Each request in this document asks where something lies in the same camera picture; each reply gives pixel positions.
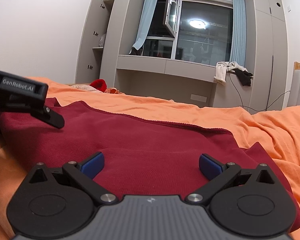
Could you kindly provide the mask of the dark red long-sleeve sweater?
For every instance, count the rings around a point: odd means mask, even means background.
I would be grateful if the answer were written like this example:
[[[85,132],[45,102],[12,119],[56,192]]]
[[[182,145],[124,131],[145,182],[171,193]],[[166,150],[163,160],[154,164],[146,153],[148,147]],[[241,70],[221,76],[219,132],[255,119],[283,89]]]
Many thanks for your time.
[[[25,170],[38,162],[60,167],[101,152],[105,167],[95,181],[115,195],[186,196],[207,182],[198,168],[200,155],[206,153],[243,168],[266,163],[286,191],[292,190],[259,143],[241,148],[226,129],[150,121],[94,109],[82,101],[64,107],[55,98],[46,102],[64,118],[63,128],[54,128],[25,113],[0,113],[2,136]]]

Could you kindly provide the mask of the floral pink cloth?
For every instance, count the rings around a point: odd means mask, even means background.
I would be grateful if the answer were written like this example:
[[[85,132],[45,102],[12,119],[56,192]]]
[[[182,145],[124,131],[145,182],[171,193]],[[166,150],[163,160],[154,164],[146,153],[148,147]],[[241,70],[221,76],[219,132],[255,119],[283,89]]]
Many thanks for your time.
[[[75,89],[80,89],[80,90],[93,92],[93,93],[101,93],[102,92],[102,91],[92,87],[89,84],[74,84],[74,85],[71,85],[70,87],[75,88]]]

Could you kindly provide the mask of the bright red cloth item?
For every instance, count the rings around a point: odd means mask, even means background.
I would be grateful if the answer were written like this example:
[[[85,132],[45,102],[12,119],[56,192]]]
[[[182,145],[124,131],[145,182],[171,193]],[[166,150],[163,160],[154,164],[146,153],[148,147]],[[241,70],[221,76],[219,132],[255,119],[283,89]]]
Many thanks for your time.
[[[93,87],[96,90],[101,91],[102,93],[104,93],[107,90],[107,84],[104,81],[104,79],[97,79],[94,80],[91,84],[91,87]]]

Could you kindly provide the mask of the orange bed duvet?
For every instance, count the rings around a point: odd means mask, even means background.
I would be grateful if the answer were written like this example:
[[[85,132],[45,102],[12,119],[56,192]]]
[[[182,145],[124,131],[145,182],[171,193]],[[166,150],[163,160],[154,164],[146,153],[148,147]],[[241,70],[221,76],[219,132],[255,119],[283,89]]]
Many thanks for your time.
[[[250,114],[240,107],[199,108],[152,97],[93,93],[43,77],[40,82],[48,84],[48,97],[56,98],[62,106],[84,101],[96,109],[148,120],[227,129],[243,148],[259,142],[288,179],[300,206],[300,106]],[[0,137],[0,239],[13,236],[6,218],[6,207],[24,177],[25,171],[10,155]],[[300,228],[292,233],[292,237],[300,239]]]

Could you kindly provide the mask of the black garment on sill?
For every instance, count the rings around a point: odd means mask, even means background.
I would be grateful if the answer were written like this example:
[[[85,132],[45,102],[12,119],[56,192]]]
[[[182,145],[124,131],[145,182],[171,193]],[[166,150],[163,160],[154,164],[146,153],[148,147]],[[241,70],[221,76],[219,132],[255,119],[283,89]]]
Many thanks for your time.
[[[234,72],[242,86],[251,86],[251,80],[253,79],[252,73],[240,69],[234,69]]]

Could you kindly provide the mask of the open grey wardrobe door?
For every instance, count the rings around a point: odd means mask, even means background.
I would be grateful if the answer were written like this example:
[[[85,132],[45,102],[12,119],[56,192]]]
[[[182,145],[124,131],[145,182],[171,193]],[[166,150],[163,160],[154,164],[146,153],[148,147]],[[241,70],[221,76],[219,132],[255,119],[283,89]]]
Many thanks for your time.
[[[91,0],[79,46],[75,83],[91,83],[99,78],[110,12],[102,0]]]

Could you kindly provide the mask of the grey window desk unit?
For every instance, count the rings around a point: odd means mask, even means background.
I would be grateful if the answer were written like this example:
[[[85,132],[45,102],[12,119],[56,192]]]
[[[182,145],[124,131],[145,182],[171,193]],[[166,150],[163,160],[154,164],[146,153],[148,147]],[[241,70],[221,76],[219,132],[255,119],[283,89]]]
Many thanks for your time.
[[[200,63],[149,56],[119,55],[115,87],[134,96],[152,96],[199,107],[213,106],[215,68]],[[190,99],[191,94],[207,101]]]

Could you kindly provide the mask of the right light blue curtain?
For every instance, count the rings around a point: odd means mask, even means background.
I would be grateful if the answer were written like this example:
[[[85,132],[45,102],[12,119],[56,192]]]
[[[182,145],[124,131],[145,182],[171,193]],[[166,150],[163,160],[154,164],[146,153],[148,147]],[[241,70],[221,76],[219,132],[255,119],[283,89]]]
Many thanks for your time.
[[[247,44],[247,16],[245,0],[232,0],[233,24],[230,61],[244,66]]]

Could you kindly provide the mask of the light blue curtain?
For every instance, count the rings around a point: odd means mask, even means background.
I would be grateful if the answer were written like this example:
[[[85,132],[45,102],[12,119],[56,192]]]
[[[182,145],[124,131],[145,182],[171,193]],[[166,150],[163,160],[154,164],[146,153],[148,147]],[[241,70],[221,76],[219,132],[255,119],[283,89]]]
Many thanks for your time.
[[[157,0],[144,0],[143,2],[143,8],[140,17],[138,32],[136,35],[136,41],[132,45],[132,47],[136,50],[139,50],[146,40],[156,5]]]
[[[233,24],[230,61],[244,66],[247,44],[247,16],[245,0],[232,0]]]

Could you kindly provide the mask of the right grey wardrobe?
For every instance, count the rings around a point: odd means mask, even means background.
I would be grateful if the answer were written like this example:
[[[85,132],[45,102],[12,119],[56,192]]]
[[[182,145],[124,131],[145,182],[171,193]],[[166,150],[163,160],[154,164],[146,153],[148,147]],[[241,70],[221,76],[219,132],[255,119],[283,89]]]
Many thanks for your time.
[[[281,110],[286,91],[288,46],[281,0],[245,0],[245,67],[254,74],[248,111]]]

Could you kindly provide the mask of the open window sash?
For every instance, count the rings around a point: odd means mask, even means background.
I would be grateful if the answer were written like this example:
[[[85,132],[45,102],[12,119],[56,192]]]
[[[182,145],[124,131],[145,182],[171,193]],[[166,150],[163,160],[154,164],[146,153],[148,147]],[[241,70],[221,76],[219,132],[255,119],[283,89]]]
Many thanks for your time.
[[[179,0],[166,0],[163,24],[173,37],[177,33],[178,10]]]

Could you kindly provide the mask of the left light blue curtain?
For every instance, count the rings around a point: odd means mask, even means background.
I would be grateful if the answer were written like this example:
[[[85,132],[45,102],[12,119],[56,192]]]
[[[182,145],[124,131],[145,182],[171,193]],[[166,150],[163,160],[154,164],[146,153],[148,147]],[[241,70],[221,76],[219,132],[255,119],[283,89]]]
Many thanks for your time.
[[[132,47],[136,50],[139,50],[146,40],[156,5],[157,0],[144,0],[143,2],[143,8],[140,17],[138,32],[136,35],[136,41],[132,45]]]

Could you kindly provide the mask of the white wall socket plate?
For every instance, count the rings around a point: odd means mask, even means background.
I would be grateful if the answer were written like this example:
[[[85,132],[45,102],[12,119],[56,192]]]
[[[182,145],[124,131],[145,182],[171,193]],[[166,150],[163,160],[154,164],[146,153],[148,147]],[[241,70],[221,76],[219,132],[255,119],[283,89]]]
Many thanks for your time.
[[[193,101],[199,101],[199,102],[204,102],[204,103],[206,103],[206,101],[207,101],[206,96],[201,96],[201,95],[197,95],[197,94],[191,94],[190,99]]]

